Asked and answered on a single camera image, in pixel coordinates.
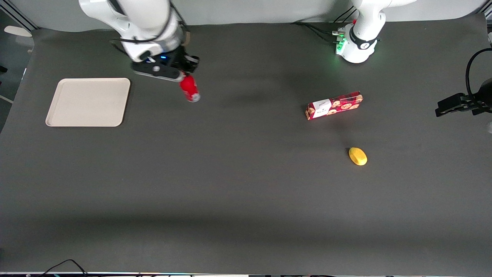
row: white tray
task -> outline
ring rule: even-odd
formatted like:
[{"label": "white tray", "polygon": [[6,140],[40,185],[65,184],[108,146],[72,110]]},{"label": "white tray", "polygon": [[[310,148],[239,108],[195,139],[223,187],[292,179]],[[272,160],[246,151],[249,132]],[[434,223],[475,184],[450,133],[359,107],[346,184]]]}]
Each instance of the white tray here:
[{"label": "white tray", "polygon": [[127,78],[63,79],[46,116],[50,127],[116,127],[130,90]]}]

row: cable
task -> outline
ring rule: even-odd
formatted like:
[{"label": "cable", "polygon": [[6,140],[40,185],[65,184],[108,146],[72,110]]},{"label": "cable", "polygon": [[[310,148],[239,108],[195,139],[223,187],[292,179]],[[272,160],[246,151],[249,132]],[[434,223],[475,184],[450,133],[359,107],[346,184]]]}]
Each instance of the cable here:
[{"label": "cable", "polygon": [[482,49],[480,51],[478,51],[477,53],[473,54],[473,56],[471,56],[470,60],[468,61],[468,65],[466,65],[466,73],[464,75],[464,80],[465,80],[465,83],[466,83],[466,91],[468,93],[468,97],[471,98],[471,100],[473,101],[473,103],[479,108],[479,110],[481,111],[484,111],[484,112],[489,112],[489,113],[492,113],[492,110],[490,109],[485,109],[484,107],[482,107],[481,104],[478,104],[478,101],[475,99],[475,97],[473,96],[472,92],[471,92],[471,88],[470,88],[470,68],[471,68],[471,64],[473,63],[473,60],[480,54],[480,53],[483,53],[483,52],[486,52],[486,51],[492,51],[492,48],[485,48],[485,49]]},{"label": "cable", "polygon": [[320,29],[316,26],[314,26],[313,24],[309,24],[309,23],[306,23],[306,22],[301,22],[302,20],[298,20],[298,21],[295,21],[295,22],[292,22],[291,25],[299,25],[299,26],[306,26],[309,30],[313,31],[313,33],[315,33],[319,38],[321,38],[322,40],[326,41],[326,42],[332,42],[332,40],[329,40],[325,37],[323,37],[320,33],[322,34],[325,34],[325,35],[331,35],[331,32],[329,31],[325,31],[323,29]]},{"label": "cable", "polygon": [[114,41],[110,40],[109,41],[111,43],[111,45],[118,51],[122,52],[123,54],[125,54],[126,56],[128,56],[128,54],[123,50],[121,49],[119,46],[116,45],[116,43],[114,43]]},{"label": "cable", "polygon": [[320,28],[316,27],[316,26],[315,26],[315,25],[313,25],[313,24],[309,24],[309,23],[306,23],[306,22],[301,22],[300,20],[295,21],[295,22],[292,22],[291,24],[292,24],[292,25],[299,25],[299,26],[306,26],[306,27],[308,27],[308,28],[315,29],[315,30],[317,30],[318,32],[323,33],[323,34],[327,34],[327,35],[331,35],[331,33],[332,33],[332,32],[330,32],[330,31],[325,31],[325,30],[323,30],[323,29],[320,29]]},{"label": "cable", "polygon": [[55,265],[55,266],[50,267],[47,271],[45,271],[45,272],[44,272],[43,274],[41,274],[40,276],[45,276],[45,275],[46,275],[48,272],[50,272],[53,268],[55,268],[55,267],[57,267],[57,266],[59,266],[59,265],[62,265],[62,264],[64,264],[64,263],[68,262],[68,261],[70,261],[70,262],[74,263],[74,264],[75,264],[75,265],[76,265],[76,266],[80,269],[80,271],[82,271],[82,274],[84,275],[84,277],[87,277],[87,271],[85,271],[85,270],[84,270],[84,269],[83,269],[83,268],[82,268],[82,267],[81,267],[81,266],[80,266],[80,265],[79,265],[76,261],[74,261],[74,260],[72,260],[72,259],[64,260],[63,262],[61,262],[61,263],[59,263],[59,264],[57,264],[57,265]]},{"label": "cable", "polygon": [[176,9],[176,6],[174,6],[173,2],[169,0],[169,2],[171,3],[171,7],[176,11],[176,13],[178,14],[179,18],[181,19],[181,22],[183,23],[183,27],[184,29],[189,32],[189,28],[188,28],[188,24],[186,24],[186,21],[185,19],[183,18],[183,16],[181,16],[180,12],[178,11],[178,9]]},{"label": "cable", "polygon": [[347,20],[356,11],[357,11],[357,9],[353,10],[347,17],[345,17],[345,19],[342,22],[345,22],[345,20]]},{"label": "cable", "polygon": [[343,14],[341,14],[339,17],[337,17],[333,23],[336,23],[338,19],[340,19],[340,17],[342,17],[344,14],[346,14],[347,12],[349,12],[354,6],[351,6],[350,9],[348,9],[346,12],[344,12]]},{"label": "cable", "polygon": [[172,4],[171,0],[169,0],[171,3],[171,6],[169,7],[168,13],[167,13],[167,21],[164,24],[164,27],[160,30],[159,34],[156,37],[149,38],[149,39],[126,39],[126,38],[114,38],[112,40],[117,40],[117,41],[123,41],[123,42],[134,42],[134,43],[145,43],[145,42],[151,42],[159,38],[167,29],[167,26],[169,25],[169,22],[171,22],[171,15],[172,15],[172,10],[174,9],[174,5]]}]

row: gray table surface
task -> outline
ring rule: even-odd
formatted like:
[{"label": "gray table surface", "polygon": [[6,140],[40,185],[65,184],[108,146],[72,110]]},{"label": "gray table surface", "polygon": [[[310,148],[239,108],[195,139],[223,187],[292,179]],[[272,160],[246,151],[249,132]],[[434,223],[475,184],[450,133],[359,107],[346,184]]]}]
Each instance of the gray table surface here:
[{"label": "gray table surface", "polygon": [[[388,23],[360,65],[300,26],[194,26],[194,104],[135,75],[114,32],[33,35],[0,135],[1,271],[492,274],[492,117],[434,115],[489,46],[483,15]],[[131,80],[123,123],[47,127],[57,83],[88,77]],[[357,90],[359,109],[305,119]]]}]

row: red can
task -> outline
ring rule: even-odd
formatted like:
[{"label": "red can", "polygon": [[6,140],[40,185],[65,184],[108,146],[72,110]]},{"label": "red can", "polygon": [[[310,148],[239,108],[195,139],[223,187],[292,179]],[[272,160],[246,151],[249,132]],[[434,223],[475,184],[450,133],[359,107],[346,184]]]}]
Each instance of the red can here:
[{"label": "red can", "polygon": [[191,75],[186,75],[184,79],[180,82],[181,89],[183,90],[184,96],[190,102],[196,102],[200,100],[200,92],[196,87],[195,79]]}]

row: yellow fruit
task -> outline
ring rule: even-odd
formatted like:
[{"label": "yellow fruit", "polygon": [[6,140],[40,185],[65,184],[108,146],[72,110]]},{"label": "yellow fruit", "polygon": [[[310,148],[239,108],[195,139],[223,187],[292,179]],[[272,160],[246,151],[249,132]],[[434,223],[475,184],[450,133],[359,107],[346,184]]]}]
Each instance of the yellow fruit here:
[{"label": "yellow fruit", "polygon": [[348,150],[348,156],[354,162],[354,164],[358,166],[363,166],[368,162],[368,157],[362,151],[362,149],[357,148],[357,147],[352,147]]}]

